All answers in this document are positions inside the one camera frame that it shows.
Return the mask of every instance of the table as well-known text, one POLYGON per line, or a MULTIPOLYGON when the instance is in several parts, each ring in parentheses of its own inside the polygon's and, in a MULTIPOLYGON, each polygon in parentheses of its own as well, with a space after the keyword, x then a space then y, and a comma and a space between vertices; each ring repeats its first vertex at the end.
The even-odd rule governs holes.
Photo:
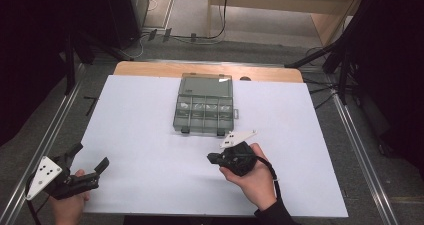
MULTIPOLYGON (((331 43, 348 15, 353 15, 361 0, 228 0, 227 6, 312 13, 321 42, 331 43)), ((208 31, 211 5, 224 5, 224 0, 208 0, 208 31)))
POLYGON ((73 164, 88 168, 104 156, 110 160, 86 212, 253 216, 254 205, 206 159, 208 153, 220 152, 222 138, 173 131, 181 73, 209 72, 233 75, 234 106, 240 114, 235 128, 258 130, 247 142, 262 144, 281 179, 289 212, 347 217, 299 71, 240 65, 119 63, 105 84, 82 139, 84 149, 73 164), (237 81, 241 76, 254 81, 237 81), (267 79, 279 82, 264 82, 267 79))

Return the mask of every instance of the hand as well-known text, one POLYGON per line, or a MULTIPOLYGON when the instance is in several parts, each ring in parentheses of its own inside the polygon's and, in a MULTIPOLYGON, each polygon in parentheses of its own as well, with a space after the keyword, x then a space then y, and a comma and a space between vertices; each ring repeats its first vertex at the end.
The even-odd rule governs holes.
MULTIPOLYGON (((75 176, 81 177, 84 174, 84 170, 80 169, 75 173, 75 176)), ((84 204, 88 200, 90 200, 89 191, 62 200, 56 200, 50 197, 49 201, 53 207, 56 225, 78 224, 82 216, 84 204)))
MULTIPOLYGON (((259 144, 254 143, 250 147, 257 156, 268 161, 259 144)), ((243 177, 235 175, 225 167, 220 167, 219 170, 228 181, 238 185, 249 201, 255 204, 260 211, 269 208, 277 201, 271 172, 262 162, 257 161, 253 170, 243 177)))

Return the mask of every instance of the person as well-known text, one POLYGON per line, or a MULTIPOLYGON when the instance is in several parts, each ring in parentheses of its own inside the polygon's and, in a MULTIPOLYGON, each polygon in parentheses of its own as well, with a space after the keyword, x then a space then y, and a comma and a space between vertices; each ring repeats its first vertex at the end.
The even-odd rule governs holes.
MULTIPOLYGON (((267 160, 259 144, 251 144, 253 152, 267 160)), ((274 193, 274 183, 268 167, 260 161, 257 161, 253 170, 243 177, 239 177, 225 167, 219 170, 225 178, 241 188, 244 195, 251 203, 258 207, 254 212, 261 224, 266 225, 297 225, 282 200, 277 200, 274 193)), ((83 176, 84 171, 78 170, 76 176, 83 176)), ((76 225, 79 223, 84 204, 90 200, 90 192, 77 194, 70 198, 56 200, 49 198, 53 208, 53 215, 56 225, 76 225)))

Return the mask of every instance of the white sheet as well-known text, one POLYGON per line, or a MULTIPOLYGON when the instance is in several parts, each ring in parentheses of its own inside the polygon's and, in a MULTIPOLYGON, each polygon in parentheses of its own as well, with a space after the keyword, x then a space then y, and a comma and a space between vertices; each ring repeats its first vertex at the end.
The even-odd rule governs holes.
MULTIPOLYGON (((110 166, 86 212, 252 216, 256 207, 217 165, 222 138, 183 136, 172 122, 180 79, 110 76, 72 169, 110 166)), ((292 216, 347 217, 307 87, 234 81, 235 131, 257 130, 292 216)))

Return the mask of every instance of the white bracket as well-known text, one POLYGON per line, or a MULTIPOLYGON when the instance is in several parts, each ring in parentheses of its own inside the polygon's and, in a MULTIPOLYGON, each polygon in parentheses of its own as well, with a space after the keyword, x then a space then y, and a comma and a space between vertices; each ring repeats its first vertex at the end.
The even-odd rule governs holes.
POLYGON ((40 165, 38 165, 35 177, 32 180, 26 199, 32 200, 61 172, 62 169, 56 163, 54 163, 50 158, 43 156, 41 158, 40 165))
POLYGON ((234 147, 237 144, 243 142, 244 140, 253 137, 257 134, 256 130, 250 131, 250 132, 234 132, 231 131, 227 137, 224 139, 224 141, 221 143, 221 148, 229 148, 234 147))

